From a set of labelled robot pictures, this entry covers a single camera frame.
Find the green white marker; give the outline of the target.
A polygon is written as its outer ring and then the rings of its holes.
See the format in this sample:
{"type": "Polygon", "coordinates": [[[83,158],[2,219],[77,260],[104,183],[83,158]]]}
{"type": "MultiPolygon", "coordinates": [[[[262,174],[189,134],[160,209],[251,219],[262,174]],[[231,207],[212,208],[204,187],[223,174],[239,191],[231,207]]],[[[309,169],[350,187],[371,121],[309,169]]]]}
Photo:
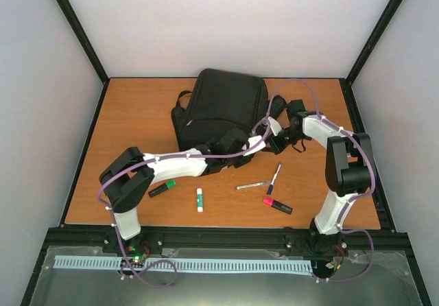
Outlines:
{"type": "Polygon", "coordinates": [[[257,183],[239,185],[239,186],[236,186],[235,189],[240,190],[240,189],[247,189],[247,188],[252,188],[252,187],[261,187],[261,186],[266,186],[269,184],[270,184],[270,180],[266,180],[266,181],[257,182],[257,183]]]}

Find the blue capped white pen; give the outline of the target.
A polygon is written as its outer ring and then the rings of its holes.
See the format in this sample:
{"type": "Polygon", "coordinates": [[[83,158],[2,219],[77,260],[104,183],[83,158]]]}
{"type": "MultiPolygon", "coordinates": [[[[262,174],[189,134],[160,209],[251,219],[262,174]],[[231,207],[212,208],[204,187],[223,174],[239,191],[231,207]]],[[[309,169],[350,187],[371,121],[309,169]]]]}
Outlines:
{"type": "Polygon", "coordinates": [[[266,193],[268,196],[270,196],[272,194],[272,192],[273,192],[274,183],[276,182],[276,179],[277,179],[278,174],[279,174],[279,172],[281,170],[281,167],[282,167],[282,163],[279,163],[277,165],[277,167],[276,167],[276,171],[275,171],[275,173],[274,173],[274,175],[273,175],[273,177],[272,177],[272,179],[270,181],[270,184],[269,184],[269,187],[268,187],[268,190],[267,190],[267,193],[266,193]]]}

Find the white green glue stick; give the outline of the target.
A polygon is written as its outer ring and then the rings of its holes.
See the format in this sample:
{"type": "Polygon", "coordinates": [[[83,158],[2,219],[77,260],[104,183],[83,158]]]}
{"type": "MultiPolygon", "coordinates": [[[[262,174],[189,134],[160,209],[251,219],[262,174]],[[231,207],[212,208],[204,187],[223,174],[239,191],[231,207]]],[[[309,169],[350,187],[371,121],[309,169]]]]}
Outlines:
{"type": "Polygon", "coordinates": [[[196,200],[197,200],[197,212],[202,213],[204,210],[202,188],[196,189],[196,200]]]}

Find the pink highlighter marker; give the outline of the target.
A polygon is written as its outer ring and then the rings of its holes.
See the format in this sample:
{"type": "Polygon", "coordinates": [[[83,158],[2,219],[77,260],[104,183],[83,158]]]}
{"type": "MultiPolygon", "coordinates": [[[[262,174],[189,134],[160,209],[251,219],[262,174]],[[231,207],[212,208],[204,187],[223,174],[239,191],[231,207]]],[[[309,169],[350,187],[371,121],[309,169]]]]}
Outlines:
{"type": "Polygon", "coordinates": [[[275,199],[272,199],[270,197],[265,197],[263,199],[263,203],[268,205],[269,207],[272,207],[276,210],[282,211],[283,213],[286,213],[288,215],[292,214],[292,208],[287,206],[286,204],[283,204],[282,202],[279,202],[275,199]]]}

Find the black student backpack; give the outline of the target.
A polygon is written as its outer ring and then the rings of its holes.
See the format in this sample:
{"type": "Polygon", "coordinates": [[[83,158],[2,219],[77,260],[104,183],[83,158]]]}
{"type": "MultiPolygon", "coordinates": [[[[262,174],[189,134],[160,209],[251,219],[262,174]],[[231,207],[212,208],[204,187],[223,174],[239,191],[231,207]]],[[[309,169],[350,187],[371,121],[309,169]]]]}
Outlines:
{"type": "Polygon", "coordinates": [[[213,154],[234,154],[267,113],[276,119],[285,107],[279,95],[269,102],[262,78],[205,69],[192,91],[179,94],[171,120],[179,150],[205,145],[213,154]]]}

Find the green highlighter marker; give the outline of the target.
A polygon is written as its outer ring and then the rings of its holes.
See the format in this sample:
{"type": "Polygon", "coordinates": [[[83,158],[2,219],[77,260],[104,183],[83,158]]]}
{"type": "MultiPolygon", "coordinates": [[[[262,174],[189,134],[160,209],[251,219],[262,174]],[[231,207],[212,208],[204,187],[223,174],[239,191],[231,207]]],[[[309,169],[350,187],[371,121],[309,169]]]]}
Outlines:
{"type": "Polygon", "coordinates": [[[153,198],[161,193],[164,193],[165,191],[171,189],[172,187],[174,187],[176,185],[176,181],[175,180],[168,180],[167,182],[151,189],[150,191],[148,191],[148,196],[150,198],[153,198]]]}

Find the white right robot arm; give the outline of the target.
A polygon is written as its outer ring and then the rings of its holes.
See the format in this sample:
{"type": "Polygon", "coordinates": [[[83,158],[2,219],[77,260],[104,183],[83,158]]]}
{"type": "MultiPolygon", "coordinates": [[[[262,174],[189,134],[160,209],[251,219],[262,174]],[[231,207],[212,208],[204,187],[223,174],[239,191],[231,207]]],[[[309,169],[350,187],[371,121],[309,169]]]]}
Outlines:
{"type": "Polygon", "coordinates": [[[287,111],[289,126],[275,129],[268,137],[266,152],[280,154],[288,146],[294,148],[306,140],[317,141],[326,150],[325,180],[329,190],[320,212],[311,220],[307,242],[310,252],[322,254],[338,242],[356,200],[375,190],[371,140],[366,133],[347,131],[323,114],[306,110],[301,99],[287,103],[276,96],[270,117],[277,119],[283,110],[287,111]]]}

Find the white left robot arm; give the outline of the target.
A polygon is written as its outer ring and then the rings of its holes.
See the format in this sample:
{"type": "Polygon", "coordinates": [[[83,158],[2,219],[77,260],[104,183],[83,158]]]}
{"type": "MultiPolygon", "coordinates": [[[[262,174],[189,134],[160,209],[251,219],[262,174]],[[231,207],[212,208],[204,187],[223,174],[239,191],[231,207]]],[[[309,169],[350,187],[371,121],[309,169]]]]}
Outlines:
{"type": "Polygon", "coordinates": [[[209,139],[181,152],[142,153],[137,147],[125,150],[100,177],[102,193],[119,231],[119,245],[136,252],[143,244],[137,206],[151,185],[180,177],[215,174],[247,163],[265,147],[261,135],[233,128],[219,139],[209,139]]]}

